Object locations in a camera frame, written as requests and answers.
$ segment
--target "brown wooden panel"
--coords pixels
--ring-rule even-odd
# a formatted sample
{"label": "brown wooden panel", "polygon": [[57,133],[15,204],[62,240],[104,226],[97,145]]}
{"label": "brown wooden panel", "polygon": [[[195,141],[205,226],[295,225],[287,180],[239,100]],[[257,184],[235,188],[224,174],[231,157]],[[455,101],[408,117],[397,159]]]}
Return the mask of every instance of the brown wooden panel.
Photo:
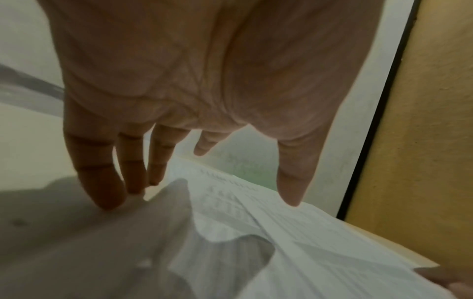
{"label": "brown wooden panel", "polygon": [[473,1],[422,1],[346,220],[473,265]]}

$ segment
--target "white wall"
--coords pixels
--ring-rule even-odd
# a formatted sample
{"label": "white wall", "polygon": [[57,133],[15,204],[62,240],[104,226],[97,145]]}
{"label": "white wall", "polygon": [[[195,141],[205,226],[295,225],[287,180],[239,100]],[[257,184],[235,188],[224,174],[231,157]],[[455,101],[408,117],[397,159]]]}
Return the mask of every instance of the white wall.
{"label": "white wall", "polygon": [[[338,111],[316,176],[304,198],[336,215],[358,160],[414,0],[387,0],[371,53]],[[0,0],[0,64],[62,86],[43,13],[33,0]],[[57,111],[60,102],[44,103]],[[199,132],[176,149],[192,156]],[[251,127],[235,132],[200,161],[275,189],[277,148]]]}

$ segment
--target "skin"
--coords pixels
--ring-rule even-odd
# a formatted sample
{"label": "skin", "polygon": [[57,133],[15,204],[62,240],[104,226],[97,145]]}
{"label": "skin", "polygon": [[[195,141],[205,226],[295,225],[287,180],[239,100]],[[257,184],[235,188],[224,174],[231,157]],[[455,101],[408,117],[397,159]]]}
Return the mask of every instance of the skin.
{"label": "skin", "polygon": [[[178,142],[204,155],[253,125],[278,140],[297,206],[372,44],[383,0],[39,0],[66,87],[64,136],[101,208],[162,180]],[[149,163],[143,134],[154,126]],[[116,172],[116,148],[125,182]]]}
{"label": "skin", "polygon": [[458,299],[473,299],[473,267],[434,267],[415,270],[426,279],[449,291]]}

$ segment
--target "human palm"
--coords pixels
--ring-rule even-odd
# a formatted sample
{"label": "human palm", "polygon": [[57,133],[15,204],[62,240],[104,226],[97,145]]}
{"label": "human palm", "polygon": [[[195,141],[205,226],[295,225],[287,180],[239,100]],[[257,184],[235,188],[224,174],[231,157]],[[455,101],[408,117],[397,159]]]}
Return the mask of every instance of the human palm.
{"label": "human palm", "polygon": [[[369,51],[383,0],[39,0],[66,87],[64,134],[104,209],[253,125],[278,140],[277,187],[298,205]],[[143,135],[154,126],[149,163]],[[116,148],[122,183],[112,150]]]}

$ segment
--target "black edge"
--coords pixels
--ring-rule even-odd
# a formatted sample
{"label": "black edge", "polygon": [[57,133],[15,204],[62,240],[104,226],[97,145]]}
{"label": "black edge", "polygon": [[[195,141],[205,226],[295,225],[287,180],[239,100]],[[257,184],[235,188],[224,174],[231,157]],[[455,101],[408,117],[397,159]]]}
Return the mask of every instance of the black edge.
{"label": "black edge", "polygon": [[398,49],[394,56],[393,64],[391,65],[391,69],[389,70],[388,77],[386,78],[386,83],[384,84],[383,92],[381,93],[378,106],[376,107],[376,111],[374,112],[370,129],[368,130],[368,133],[366,135],[365,143],[363,144],[360,156],[358,157],[358,161],[355,165],[355,169],[353,170],[353,174],[351,175],[350,182],[348,183],[348,187],[346,188],[345,196],[343,197],[340,209],[338,210],[337,219],[345,220],[346,215],[348,213],[351,200],[360,180],[360,176],[363,171],[363,167],[365,166],[368,153],[370,152],[374,136],[376,135],[379,123],[381,122],[381,118],[383,117],[384,110],[388,102],[389,94],[391,93],[391,88],[393,87],[394,79],[396,78],[399,66],[401,65],[404,49],[407,45],[407,41],[409,40],[410,32],[414,27],[415,21],[417,19],[417,12],[419,11],[420,2],[421,0],[414,0],[414,3],[412,5],[412,10],[410,11],[403,35],[401,36]]}

